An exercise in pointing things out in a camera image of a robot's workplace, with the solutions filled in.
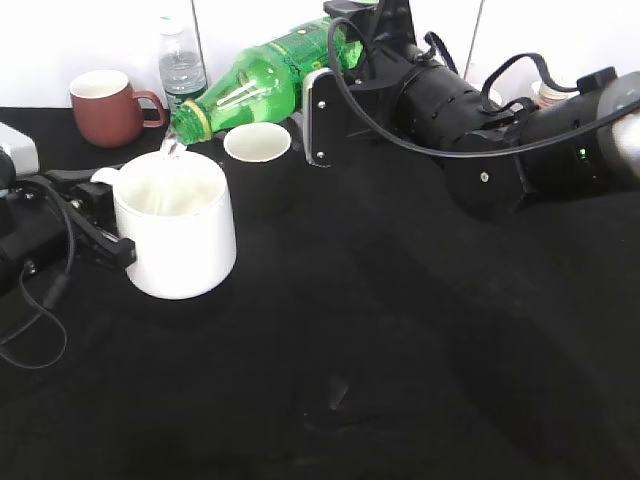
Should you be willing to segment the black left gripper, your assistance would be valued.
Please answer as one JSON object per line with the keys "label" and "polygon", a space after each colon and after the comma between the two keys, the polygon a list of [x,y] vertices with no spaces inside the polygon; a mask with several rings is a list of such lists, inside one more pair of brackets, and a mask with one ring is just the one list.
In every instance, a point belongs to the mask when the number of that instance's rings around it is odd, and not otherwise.
{"label": "black left gripper", "polygon": [[[81,170],[53,169],[45,184],[64,200],[72,225],[90,245],[125,270],[137,260],[135,243],[115,233],[112,188],[88,181],[101,167]],[[23,179],[1,198],[1,292],[17,286],[27,260],[37,272],[63,261],[68,252],[64,220],[46,189]]]}

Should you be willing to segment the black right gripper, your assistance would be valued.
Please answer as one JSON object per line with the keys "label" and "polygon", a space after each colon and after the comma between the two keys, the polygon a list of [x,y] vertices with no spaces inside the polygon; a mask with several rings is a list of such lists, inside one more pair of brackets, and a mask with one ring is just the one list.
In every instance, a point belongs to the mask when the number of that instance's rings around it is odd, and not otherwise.
{"label": "black right gripper", "polygon": [[[500,148],[500,117],[484,112],[481,93],[415,45],[410,2],[324,1],[332,19],[361,32],[357,64],[344,71],[350,93],[387,132],[430,150],[479,152]],[[343,102],[329,68],[308,74],[302,86],[302,133],[307,162],[330,167],[337,150]]]}

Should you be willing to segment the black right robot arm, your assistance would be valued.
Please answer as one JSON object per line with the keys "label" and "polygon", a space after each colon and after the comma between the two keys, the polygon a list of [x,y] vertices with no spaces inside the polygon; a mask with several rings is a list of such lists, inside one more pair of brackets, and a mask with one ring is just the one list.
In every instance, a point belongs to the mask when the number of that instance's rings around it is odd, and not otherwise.
{"label": "black right robot arm", "polygon": [[329,63],[302,87],[307,161],[326,167],[347,141],[375,134],[433,160],[471,215],[639,186],[639,76],[608,67],[541,108],[499,104],[493,80],[464,80],[439,36],[416,44],[405,1],[328,1]]}

